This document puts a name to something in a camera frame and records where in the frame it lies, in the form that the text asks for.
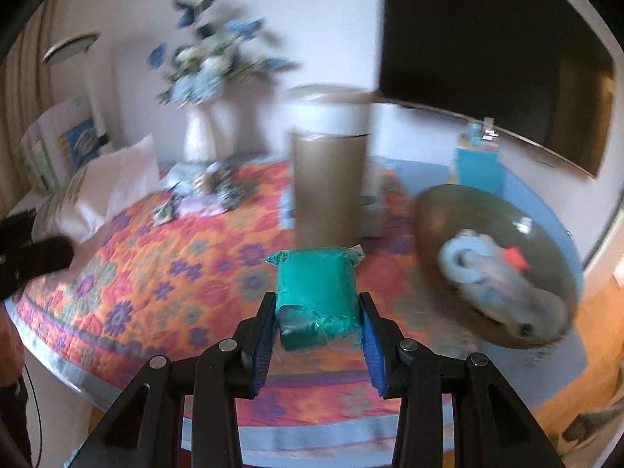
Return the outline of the pen holder with pens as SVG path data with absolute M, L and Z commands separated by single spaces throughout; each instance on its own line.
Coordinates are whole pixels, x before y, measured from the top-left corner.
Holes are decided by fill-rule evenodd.
M 465 133 L 458 140 L 458 147 L 471 151 L 497 152 L 499 134 L 494 128 L 494 120 L 485 117 L 481 122 L 469 122 Z

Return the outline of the books stack at wall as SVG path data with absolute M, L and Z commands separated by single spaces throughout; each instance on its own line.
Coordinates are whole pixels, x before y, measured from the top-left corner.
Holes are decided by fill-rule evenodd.
M 20 151 L 35 189 L 63 188 L 80 167 L 101 155 L 90 104 L 75 97 L 43 112 L 21 137 Z

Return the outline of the blue patterned fabric bundle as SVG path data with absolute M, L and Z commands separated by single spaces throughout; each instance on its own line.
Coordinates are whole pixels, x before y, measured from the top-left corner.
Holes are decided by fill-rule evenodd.
M 218 205 L 224 211 L 236 209 L 255 193 L 256 184 L 237 180 L 235 172 L 236 169 L 224 161 L 213 162 L 205 169 L 208 193 L 215 195 Z

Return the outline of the black wall television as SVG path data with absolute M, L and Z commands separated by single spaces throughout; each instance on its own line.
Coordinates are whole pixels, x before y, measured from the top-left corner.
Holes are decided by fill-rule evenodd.
M 492 119 L 592 176 L 615 64 L 567 0 L 384 0 L 384 97 Z

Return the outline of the green soft package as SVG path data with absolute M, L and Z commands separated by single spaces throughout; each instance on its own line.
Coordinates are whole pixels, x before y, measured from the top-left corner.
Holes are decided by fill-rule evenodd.
M 280 250 L 276 267 L 276 321 L 282 350 L 304 352 L 361 345 L 362 321 L 354 268 L 361 246 Z

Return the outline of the gold cylindrical canister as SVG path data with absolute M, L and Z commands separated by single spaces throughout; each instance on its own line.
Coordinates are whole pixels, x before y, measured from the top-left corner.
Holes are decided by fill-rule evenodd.
M 374 94 L 346 85 L 285 91 L 299 248 L 358 244 Z

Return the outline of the white fluffy plush toy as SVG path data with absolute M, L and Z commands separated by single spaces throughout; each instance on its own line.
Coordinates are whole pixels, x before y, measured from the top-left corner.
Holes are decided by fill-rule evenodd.
M 441 246 L 438 265 L 462 299 L 513 338 L 544 342 L 562 334 L 568 319 L 563 299 L 523 277 L 503 250 L 487 234 L 464 229 Z

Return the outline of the white floor lamp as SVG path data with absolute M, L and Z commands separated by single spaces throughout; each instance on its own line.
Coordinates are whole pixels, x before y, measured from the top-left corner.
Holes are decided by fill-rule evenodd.
M 86 85 L 91 113 L 97 132 L 98 149 L 101 150 L 101 152 L 110 152 L 112 150 L 112 145 L 107 132 L 104 115 L 101 111 L 101 101 L 99 100 L 89 57 L 89 51 L 99 37 L 101 37 L 101 33 L 93 31 L 64 38 L 58 41 L 58 43 L 53 44 L 53 46 L 43 54 L 42 64 L 55 66 L 55 64 L 61 64 L 74 56 L 82 55 L 85 57 L 83 60 L 83 81 Z

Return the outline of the light blue folded cloth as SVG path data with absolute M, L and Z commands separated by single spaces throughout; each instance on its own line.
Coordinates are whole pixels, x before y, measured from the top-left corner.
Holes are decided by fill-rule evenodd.
M 204 176 L 207 164 L 202 162 L 181 162 L 173 165 L 161 179 L 161 189 L 179 197 L 199 195 L 196 180 Z

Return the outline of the lilac patterned cloth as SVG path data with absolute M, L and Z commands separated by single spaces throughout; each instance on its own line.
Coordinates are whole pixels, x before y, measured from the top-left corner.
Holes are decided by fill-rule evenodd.
M 193 195 L 174 201 L 174 215 L 177 218 L 210 218 L 226 213 L 227 209 L 215 193 Z

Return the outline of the blue white artificial flowers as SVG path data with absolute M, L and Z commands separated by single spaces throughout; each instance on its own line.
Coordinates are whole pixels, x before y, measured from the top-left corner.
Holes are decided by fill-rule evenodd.
M 210 21 L 218 0 L 171 0 L 178 14 L 176 28 L 189 32 L 189 43 L 174 48 L 160 43 L 147 66 L 162 73 L 165 87 L 156 94 L 161 105 L 200 105 L 220 97 L 245 79 L 273 82 L 275 75 L 295 67 L 288 58 L 263 54 L 248 44 L 264 31 L 264 20 L 233 18 Z

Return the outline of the coral red pouch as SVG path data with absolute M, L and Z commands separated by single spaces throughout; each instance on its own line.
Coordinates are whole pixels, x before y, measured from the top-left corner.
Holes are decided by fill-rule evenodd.
M 514 267 L 516 271 L 524 271 L 531 267 L 518 247 L 505 248 L 503 255 L 505 256 L 505 261 Z

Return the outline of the white pillow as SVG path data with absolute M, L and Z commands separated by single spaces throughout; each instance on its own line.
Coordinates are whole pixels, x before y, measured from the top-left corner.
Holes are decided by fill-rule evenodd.
M 151 135 L 138 144 L 94 158 L 37 210 L 35 242 L 61 236 L 79 246 L 124 209 L 160 189 Z

